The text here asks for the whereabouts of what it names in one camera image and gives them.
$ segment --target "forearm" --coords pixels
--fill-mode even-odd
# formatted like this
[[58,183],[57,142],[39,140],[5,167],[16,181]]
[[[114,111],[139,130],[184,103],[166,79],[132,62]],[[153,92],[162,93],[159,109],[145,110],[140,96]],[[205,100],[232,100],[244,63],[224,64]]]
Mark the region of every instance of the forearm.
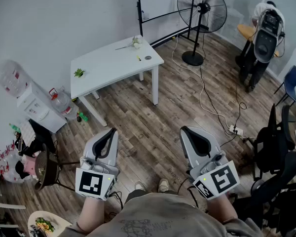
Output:
[[104,223],[104,201],[87,197],[77,221],[78,226],[86,233]]
[[238,215],[225,194],[207,201],[209,215],[223,223],[230,219],[238,218]]

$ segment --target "person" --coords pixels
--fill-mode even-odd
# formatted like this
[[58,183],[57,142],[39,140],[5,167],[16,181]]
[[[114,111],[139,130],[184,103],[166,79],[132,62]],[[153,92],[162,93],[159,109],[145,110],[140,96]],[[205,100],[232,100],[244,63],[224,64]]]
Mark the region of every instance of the person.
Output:
[[238,219],[226,195],[209,200],[206,214],[170,191],[166,179],[160,180],[158,193],[148,193],[142,183],[136,183],[122,211],[105,224],[104,203],[87,197],[77,222],[59,236],[262,237],[261,230],[250,218],[245,222]]
[[[266,9],[275,10],[277,12],[277,14],[282,18],[283,27],[284,27],[284,25],[285,25],[284,16],[279,11],[279,9],[276,8],[275,3],[272,1],[267,1],[266,3],[261,2],[261,3],[257,4],[257,6],[255,7],[255,10],[254,10],[254,15],[252,17],[252,23],[253,23],[254,27],[257,27],[258,20],[259,20],[260,16],[262,15],[262,13]],[[244,61],[242,61],[242,63],[241,63],[242,65],[241,65],[241,70],[239,73],[239,79],[243,85],[245,83],[246,78],[248,77],[248,74],[252,73],[252,76],[249,81],[249,85],[246,87],[246,91],[248,93],[254,90],[256,84],[259,82],[259,80],[263,76],[263,74],[269,64],[269,62],[262,63],[260,61],[257,61],[257,63],[254,65],[254,63],[256,61],[254,48],[255,48],[254,43],[251,43],[249,50],[244,58]]]

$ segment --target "power strip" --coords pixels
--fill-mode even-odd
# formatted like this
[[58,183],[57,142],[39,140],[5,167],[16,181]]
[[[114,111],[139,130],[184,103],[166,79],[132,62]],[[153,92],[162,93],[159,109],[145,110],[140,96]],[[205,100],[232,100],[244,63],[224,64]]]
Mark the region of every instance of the power strip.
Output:
[[234,125],[231,125],[230,128],[229,128],[229,131],[232,132],[232,133],[236,133],[237,131],[237,135],[241,136],[243,135],[243,130],[240,129],[239,127],[236,127]]

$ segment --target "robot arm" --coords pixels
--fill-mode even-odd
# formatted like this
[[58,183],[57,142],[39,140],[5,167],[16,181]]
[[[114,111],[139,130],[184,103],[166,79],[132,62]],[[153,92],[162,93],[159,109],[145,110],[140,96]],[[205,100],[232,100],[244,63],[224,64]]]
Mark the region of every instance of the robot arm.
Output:
[[118,132],[115,128],[103,131],[85,145],[80,168],[75,173],[75,192],[85,197],[107,200],[119,170],[117,158]]
[[204,198],[219,197],[240,183],[233,161],[227,160],[212,134],[200,128],[183,126],[180,139],[191,167],[193,185]]

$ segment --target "water bottle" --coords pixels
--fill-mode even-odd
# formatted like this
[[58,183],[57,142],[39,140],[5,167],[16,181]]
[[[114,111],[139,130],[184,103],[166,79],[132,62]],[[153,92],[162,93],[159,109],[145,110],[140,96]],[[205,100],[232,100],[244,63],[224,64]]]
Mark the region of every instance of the water bottle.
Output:
[[18,63],[11,60],[4,60],[0,63],[0,85],[10,95],[18,98],[31,81]]
[[52,97],[51,104],[57,111],[69,120],[76,119],[79,108],[66,93],[62,91],[57,92],[55,88],[52,88],[49,94]]

